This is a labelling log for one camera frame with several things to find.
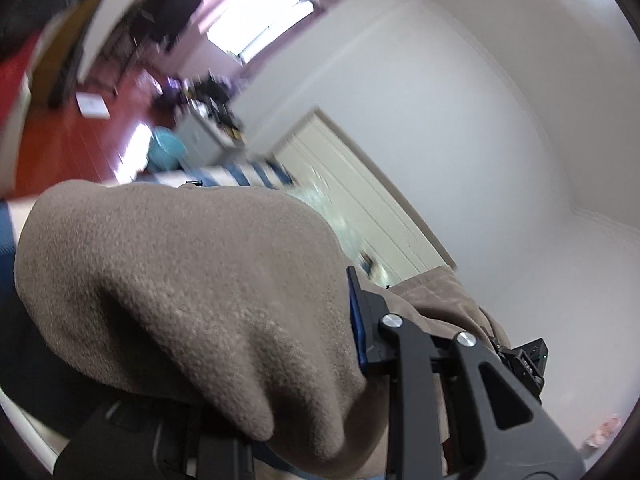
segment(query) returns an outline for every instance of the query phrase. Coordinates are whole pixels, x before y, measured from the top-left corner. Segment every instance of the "brown fleece garment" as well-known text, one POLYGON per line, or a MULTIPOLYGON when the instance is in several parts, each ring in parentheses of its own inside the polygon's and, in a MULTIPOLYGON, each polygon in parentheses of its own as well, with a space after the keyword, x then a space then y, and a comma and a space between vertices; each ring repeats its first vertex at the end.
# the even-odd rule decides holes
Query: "brown fleece garment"
MULTIPOLYGON (((384 471, 388 393, 358 368, 348 264, 324 219, 276 190, 69 181, 35 203, 15 283, 83 374, 210 402, 304 471, 366 478, 384 471)), ((508 344, 448 267, 361 281, 427 332, 508 344)))

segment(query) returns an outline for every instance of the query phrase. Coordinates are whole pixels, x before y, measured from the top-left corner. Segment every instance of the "ceiling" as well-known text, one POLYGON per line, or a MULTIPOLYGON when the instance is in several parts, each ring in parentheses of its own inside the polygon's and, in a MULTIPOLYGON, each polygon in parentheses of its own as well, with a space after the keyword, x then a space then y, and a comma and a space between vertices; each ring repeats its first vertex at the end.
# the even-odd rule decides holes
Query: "ceiling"
POLYGON ((520 89, 575 205, 640 228, 640 43, 615 0, 434 1, 520 89))

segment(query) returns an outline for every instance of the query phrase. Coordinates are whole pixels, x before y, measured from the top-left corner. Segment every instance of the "bright window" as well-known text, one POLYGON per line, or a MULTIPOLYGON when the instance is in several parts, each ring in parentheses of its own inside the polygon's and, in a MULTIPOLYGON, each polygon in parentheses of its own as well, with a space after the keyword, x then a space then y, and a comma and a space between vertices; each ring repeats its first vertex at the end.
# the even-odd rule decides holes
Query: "bright window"
POLYGON ((247 62, 313 10, 306 0, 229 0, 207 36, 247 62))

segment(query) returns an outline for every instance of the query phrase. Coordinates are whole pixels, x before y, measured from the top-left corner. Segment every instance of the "white paper on floor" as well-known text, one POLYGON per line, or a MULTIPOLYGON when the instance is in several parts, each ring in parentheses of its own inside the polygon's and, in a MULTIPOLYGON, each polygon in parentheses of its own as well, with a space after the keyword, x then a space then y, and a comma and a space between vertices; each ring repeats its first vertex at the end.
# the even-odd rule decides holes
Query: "white paper on floor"
POLYGON ((83 117, 90 119, 109 119, 109 110, 104 103, 104 99, 98 94, 87 94, 86 92, 76 92, 76 100, 83 117))

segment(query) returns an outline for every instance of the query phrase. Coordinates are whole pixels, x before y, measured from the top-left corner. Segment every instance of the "brown cloth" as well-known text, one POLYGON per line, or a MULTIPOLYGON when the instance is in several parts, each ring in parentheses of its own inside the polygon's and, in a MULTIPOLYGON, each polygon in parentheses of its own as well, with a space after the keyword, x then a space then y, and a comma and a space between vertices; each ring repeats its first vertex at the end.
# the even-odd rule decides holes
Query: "brown cloth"
MULTIPOLYGON (((384 471, 388 391, 358 368, 349 264, 324 219, 276 190, 69 181, 35 203, 15 283, 83 374, 204 399, 304 471, 366 478, 384 471)), ((390 290, 361 281, 427 332, 508 344, 448 267, 390 290)))

